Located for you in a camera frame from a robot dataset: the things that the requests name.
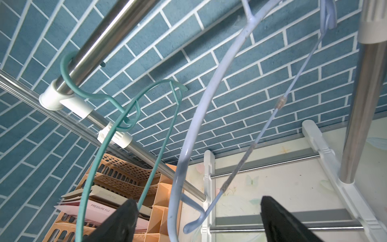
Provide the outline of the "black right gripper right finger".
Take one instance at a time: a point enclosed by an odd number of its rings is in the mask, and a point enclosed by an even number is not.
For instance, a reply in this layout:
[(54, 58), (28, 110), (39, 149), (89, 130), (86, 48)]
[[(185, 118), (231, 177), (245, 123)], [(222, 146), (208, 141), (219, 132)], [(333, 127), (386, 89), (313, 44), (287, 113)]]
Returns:
[(268, 242), (321, 241), (271, 196), (262, 197), (261, 218)]

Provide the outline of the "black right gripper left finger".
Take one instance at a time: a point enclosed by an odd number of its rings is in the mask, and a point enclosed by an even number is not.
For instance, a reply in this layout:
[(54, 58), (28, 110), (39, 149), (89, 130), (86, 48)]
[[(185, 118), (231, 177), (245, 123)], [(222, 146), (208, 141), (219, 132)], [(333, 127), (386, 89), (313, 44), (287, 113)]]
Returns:
[(101, 226), (83, 239), (84, 242), (132, 242), (139, 217), (133, 199), (124, 202)]

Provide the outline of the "light blue clothes hanger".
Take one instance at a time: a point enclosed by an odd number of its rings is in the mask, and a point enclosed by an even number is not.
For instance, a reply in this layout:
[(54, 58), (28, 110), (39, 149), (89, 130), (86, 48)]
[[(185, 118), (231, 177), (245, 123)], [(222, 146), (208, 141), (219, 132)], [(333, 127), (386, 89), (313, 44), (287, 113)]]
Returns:
[[(199, 212), (199, 218), (183, 228), (185, 234), (195, 232), (208, 221), (220, 196), (236, 176), (236, 172), (231, 174), (219, 194), (206, 208), (184, 194), (183, 182), (197, 139), (205, 131), (204, 127), (221, 120), (222, 125), (212, 127), (216, 143), (226, 142), (230, 147), (250, 142), (250, 147), (237, 164), (236, 170), (240, 170), (277, 113), (286, 104), (299, 79), (299, 76), (295, 76), (282, 95), (268, 97), (268, 88), (287, 78), (285, 65), (288, 60), (283, 59), (283, 56), (294, 53), (297, 47), (305, 44), (306, 50), (298, 51), (296, 57), (304, 57), (304, 61), (308, 63), (326, 32), (337, 26), (334, 1), (320, 1), (318, 4), (312, 1), (292, 1), (288, 14), (279, 1), (266, 2), (257, 13), (252, 12), (248, 1), (243, 1), (242, 5), (246, 24), (231, 43), (207, 84), (186, 132), (179, 156), (168, 214), (168, 233), (173, 242), (178, 240), (177, 229), (172, 226), (177, 221), (178, 203), (182, 202)], [(288, 34), (280, 33), (286, 24), (298, 19), (299, 13), (313, 9), (320, 12), (319, 34), (302, 35), (300, 42), (295, 42)]]

